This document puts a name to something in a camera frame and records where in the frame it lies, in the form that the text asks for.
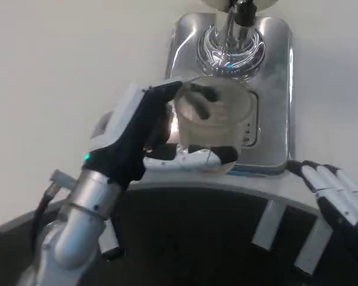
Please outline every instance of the glass cup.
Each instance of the glass cup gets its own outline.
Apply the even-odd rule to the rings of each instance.
[[[175,96],[180,144],[184,148],[231,146],[240,153],[253,97],[234,79],[205,76],[186,82]],[[226,173],[233,163],[207,173]]]

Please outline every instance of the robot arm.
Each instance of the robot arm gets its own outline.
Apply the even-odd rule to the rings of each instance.
[[[167,103],[182,85],[183,82],[176,81],[147,89],[130,86],[124,100],[102,117],[91,138],[81,175],[60,211],[61,219],[48,225],[38,238],[35,264],[24,273],[18,285],[77,285],[95,260],[98,239],[119,195],[131,181],[143,177],[146,166],[158,170],[193,170],[237,160],[238,153],[233,147],[207,150],[191,146],[193,152],[181,154],[172,163],[144,161],[146,148],[165,143],[169,138]],[[196,85],[189,88],[207,100],[217,100],[210,88]],[[196,102],[193,104],[206,116]],[[38,215],[57,191],[58,187],[52,184],[44,196],[46,203],[41,203],[36,212]]]

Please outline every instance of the white countertop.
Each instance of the white countertop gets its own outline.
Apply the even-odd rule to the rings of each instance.
[[[262,14],[294,33],[296,158],[358,181],[358,0],[338,2],[279,0]],[[131,81],[163,78],[175,22],[202,11],[200,0],[0,0],[0,224],[37,206],[54,169],[79,174],[99,117]],[[292,175],[213,180],[316,206]]]

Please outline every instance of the drip tray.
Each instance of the drip tray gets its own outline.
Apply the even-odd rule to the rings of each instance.
[[[172,36],[166,78],[183,80],[205,76],[197,59],[197,42],[215,22],[215,14],[195,13],[183,16]],[[251,87],[255,96],[254,112],[245,131],[234,174],[245,172],[274,175],[284,171],[291,153],[291,107],[293,83],[292,35],[281,19],[258,17],[256,30],[266,44],[266,54],[249,79],[237,78]],[[170,143],[179,142],[174,118]]]

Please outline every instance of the coffee machine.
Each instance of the coffee machine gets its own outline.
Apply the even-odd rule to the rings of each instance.
[[[293,48],[283,20],[257,14],[276,0],[204,0],[215,13],[186,14],[172,34],[167,79],[231,77],[254,95],[235,175],[281,173],[291,158]],[[172,128],[169,142],[178,142]]]

